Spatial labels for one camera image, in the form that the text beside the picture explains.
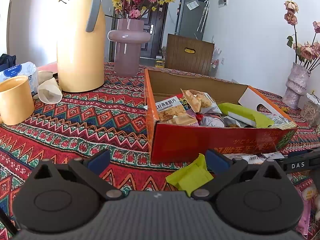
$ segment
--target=orange cardboard box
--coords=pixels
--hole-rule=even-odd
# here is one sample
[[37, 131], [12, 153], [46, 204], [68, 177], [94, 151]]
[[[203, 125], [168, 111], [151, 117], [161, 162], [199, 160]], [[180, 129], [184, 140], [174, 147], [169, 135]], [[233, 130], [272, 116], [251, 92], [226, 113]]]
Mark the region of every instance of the orange cardboard box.
[[209, 148], [227, 153], [270, 153], [283, 148], [297, 128], [218, 128], [161, 123], [156, 102], [181, 93], [180, 89], [207, 92], [217, 104], [229, 102], [257, 110], [263, 105], [293, 122], [255, 88], [209, 77], [181, 76], [145, 69], [147, 135], [152, 163], [191, 162]]

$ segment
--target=red geometric tablecloth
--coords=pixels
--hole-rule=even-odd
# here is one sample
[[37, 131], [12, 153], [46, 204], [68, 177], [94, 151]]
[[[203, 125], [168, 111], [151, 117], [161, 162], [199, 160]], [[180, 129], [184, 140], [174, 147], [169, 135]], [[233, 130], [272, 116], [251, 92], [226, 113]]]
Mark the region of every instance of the red geometric tablecloth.
[[[114, 75], [112, 64], [106, 64], [102, 87], [91, 92], [63, 93], [62, 101], [56, 105], [35, 100], [35, 111], [26, 121], [0, 126], [0, 207], [12, 220], [12, 200], [43, 158], [67, 163], [71, 158], [88, 157], [108, 148], [112, 161], [101, 178], [125, 192], [175, 190], [165, 177], [187, 164], [149, 161], [143, 69], [134, 78], [119, 78]], [[261, 92], [276, 104], [282, 104], [280, 96]], [[290, 110], [289, 115], [299, 130], [283, 153], [320, 147], [314, 129], [298, 111]], [[295, 183], [305, 179], [301, 174], [293, 175]], [[318, 228], [317, 223], [311, 226], [308, 239], [313, 238]], [[0, 239], [6, 239], [6, 229], [2, 225], [0, 229]]]

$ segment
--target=green snack package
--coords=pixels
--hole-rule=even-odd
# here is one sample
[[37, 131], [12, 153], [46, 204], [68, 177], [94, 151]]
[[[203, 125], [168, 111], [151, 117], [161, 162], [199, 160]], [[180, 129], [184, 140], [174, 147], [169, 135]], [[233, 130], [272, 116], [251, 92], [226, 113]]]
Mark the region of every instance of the green snack package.
[[268, 128], [274, 125], [274, 121], [258, 111], [232, 103], [222, 103], [218, 107], [223, 114], [233, 117], [241, 122], [256, 128]]
[[166, 181], [178, 190], [185, 190], [190, 197], [191, 193], [213, 179], [207, 170], [204, 155], [199, 153], [191, 164], [167, 176]]

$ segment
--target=pink vase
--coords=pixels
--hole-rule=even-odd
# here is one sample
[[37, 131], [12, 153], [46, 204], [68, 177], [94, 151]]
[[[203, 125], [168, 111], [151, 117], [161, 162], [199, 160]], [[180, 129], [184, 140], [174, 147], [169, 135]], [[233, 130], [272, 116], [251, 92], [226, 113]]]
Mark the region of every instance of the pink vase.
[[108, 33], [108, 39], [116, 42], [114, 71], [120, 77], [133, 77], [139, 71], [141, 44], [151, 38], [143, 25], [142, 20], [119, 19], [118, 29]]

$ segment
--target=yellow mug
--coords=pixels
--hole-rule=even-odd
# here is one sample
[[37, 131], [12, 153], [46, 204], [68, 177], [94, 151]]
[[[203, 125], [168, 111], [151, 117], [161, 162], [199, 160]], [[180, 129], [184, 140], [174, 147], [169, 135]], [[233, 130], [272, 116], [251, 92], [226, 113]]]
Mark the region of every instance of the yellow mug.
[[0, 123], [15, 125], [31, 116], [35, 107], [27, 76], [0, 83]]

